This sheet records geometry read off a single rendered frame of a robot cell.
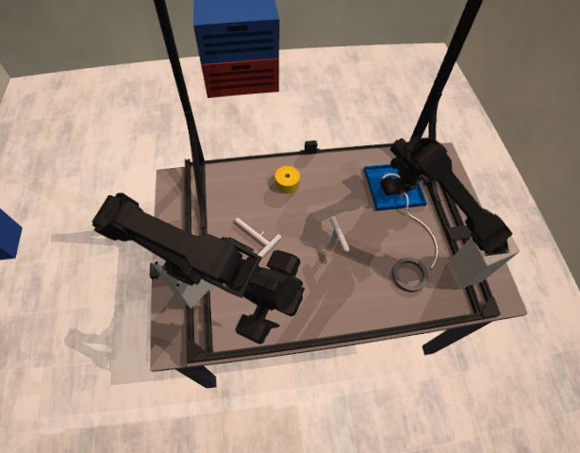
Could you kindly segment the yellow cylinder with center hole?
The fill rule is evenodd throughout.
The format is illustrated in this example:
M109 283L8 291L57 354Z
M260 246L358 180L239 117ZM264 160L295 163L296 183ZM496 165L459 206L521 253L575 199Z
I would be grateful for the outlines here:
M281 193L294 193L299 187L299 181L300 174L294 167L284 166L275 173L275 187Z

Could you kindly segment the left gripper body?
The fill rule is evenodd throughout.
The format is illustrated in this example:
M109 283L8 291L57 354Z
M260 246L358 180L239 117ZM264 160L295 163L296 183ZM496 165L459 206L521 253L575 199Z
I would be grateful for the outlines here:
M421 176L422 176L422 178L421 178ZM421 182L421 179L423 180L423 185L431 184L433 181L432 179L430 179L424 175L411 176L407 173L406 170L404 170L399 175L399 177L400 178L397 178L397 179L393 179L391 176L386 177L386 178L382 178L380 185L387 196L396 194L398 191L401 191L401 189L404 190L407 187L418 185L418 182ZM415 182L415 181L417 181L417 182Z

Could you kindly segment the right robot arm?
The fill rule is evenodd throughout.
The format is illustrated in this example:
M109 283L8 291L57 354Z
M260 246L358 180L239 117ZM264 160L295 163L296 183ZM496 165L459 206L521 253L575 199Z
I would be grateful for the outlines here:
M192 235L144 212L124 193L108 195L92 225L109 239L134 241L155 252L166 260L162 268L168 275L191 286L203 279L240 298L251 296L266 309L288 316L296 314L303 300L303 281L259 267L262 257L253 248L230 237ZM246 260L242 253L248 256Z

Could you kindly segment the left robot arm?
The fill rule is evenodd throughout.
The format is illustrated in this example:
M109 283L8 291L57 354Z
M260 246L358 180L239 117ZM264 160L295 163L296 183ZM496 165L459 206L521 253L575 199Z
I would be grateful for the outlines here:
M479 206L453 173L452 160L441 143L433 138L419 138L418 136L407 143L401 138L393 143L390 151L396 156L391 160L390 166L399 170L398 175L403 172L404 168L411 176L424 174L439 182L467 216L465 223L472 232L472 240L480 250L485 251L486 256L509 252L507 239L513 233L497 214Z

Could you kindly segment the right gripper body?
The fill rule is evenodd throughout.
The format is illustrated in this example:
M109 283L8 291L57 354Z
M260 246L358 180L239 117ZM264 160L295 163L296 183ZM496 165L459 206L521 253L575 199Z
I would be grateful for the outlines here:
M266 266L278 273L293 276L296 274L300 263L300 260L295 255L275 250ZM236 332L257 344L263 344L269 332L269 326L264 322L269 310L250 296L245 298L256 304L257 308L252 317L245 314L241 316L236 326Z

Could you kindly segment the blue tray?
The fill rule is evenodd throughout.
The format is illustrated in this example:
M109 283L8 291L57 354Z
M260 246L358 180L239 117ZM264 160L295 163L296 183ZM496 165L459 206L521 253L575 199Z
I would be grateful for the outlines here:
M364 172L368 181L376 211L404 209L406 207L406 196L404 194L401 198L398 193L387 196L380 185L380 181L384 175L397 175L397 169L393 169L390 164L384 164L366 166L364 168ZM406 193L408 197L409 208L426 206L427 204L420 182L418 186L418 189Z

